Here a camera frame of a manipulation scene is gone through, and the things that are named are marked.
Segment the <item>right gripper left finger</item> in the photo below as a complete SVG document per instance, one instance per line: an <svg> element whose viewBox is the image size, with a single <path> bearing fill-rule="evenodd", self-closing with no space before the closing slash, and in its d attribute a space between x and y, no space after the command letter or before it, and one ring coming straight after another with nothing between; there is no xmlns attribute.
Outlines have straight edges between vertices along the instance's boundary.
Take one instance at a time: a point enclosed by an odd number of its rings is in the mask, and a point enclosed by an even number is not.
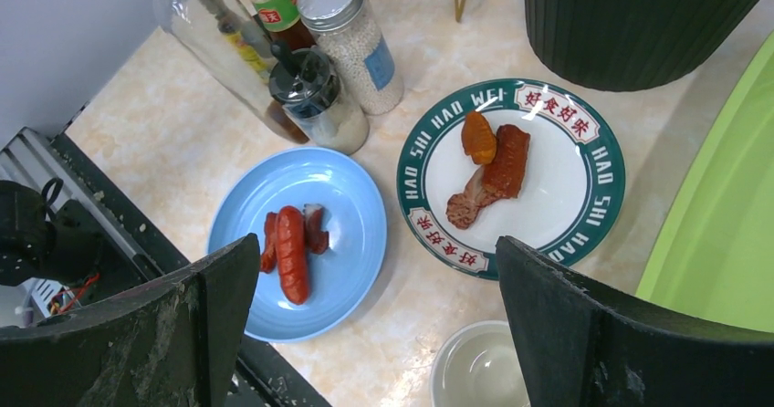
<svg viewBox="0 0 774 407"><path fill-rule="evenodd" d="M256 288L255 235L113 297L1 331L4 406L221 406Z"/></svg>

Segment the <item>sauce bottle yellow cap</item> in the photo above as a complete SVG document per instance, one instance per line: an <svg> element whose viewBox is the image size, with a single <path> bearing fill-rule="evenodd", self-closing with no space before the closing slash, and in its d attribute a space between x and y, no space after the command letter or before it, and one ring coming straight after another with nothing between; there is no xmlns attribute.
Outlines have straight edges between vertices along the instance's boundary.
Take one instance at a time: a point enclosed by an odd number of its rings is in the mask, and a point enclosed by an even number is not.
<svg viewBox="0 0 774 407"><path fill-rule="evenodd" d="M313 47L314 37L300 20L295 0L250 0L273 40L285 41L292 50Z"/></svg>

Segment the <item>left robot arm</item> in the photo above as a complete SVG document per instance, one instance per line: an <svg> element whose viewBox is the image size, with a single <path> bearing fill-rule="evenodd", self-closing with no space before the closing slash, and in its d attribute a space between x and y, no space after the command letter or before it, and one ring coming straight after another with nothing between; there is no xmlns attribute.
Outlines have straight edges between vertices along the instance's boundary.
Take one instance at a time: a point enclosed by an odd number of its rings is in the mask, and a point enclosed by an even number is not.
<svg viewBox="0 0 774 407"><path fill-rule="evenodd" d="M64 182L50 179L40 192L1 181L1 284L36 277L77 284L97 272L104 240L53 209Z"/></svg>

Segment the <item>silver lid spice jar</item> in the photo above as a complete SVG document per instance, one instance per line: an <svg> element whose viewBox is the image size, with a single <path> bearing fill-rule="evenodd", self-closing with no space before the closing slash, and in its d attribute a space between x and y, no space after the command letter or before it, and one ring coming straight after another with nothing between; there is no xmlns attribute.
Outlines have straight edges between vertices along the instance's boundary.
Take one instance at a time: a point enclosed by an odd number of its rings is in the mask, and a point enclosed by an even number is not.
<svg viewBox="0 0 774 407"><path fill-rule="evenodd" d="M395 108L404 85L370 0L298 0L301 21L369 115Z"/></svg>

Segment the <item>black lid seasoning jar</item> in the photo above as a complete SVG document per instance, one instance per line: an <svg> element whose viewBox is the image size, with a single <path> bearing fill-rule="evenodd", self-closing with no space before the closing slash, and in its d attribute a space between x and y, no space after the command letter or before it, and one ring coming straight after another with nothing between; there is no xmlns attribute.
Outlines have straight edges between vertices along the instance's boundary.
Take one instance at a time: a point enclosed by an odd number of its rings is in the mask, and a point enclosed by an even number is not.
<svg viewBox="0 0 774 407"><path fill-rule="evenodd" d="M330 58L318 47L293 51L283 40L274 41L270 50L277 63L269 91L291 120L320 147L346 155L359 150L370 124Z"/></svg>

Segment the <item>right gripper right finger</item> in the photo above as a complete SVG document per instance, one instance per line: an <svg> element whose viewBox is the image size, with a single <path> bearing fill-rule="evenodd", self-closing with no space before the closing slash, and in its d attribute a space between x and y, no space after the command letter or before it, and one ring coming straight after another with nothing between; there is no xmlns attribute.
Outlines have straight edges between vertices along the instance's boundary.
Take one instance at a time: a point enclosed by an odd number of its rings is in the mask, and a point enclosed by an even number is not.
<svg viewBox="0 0 774 407"><path fill-rule="evenodd" d="M499 287L534 406L770 406L773 337L663 308L511 236Z"/></svg>

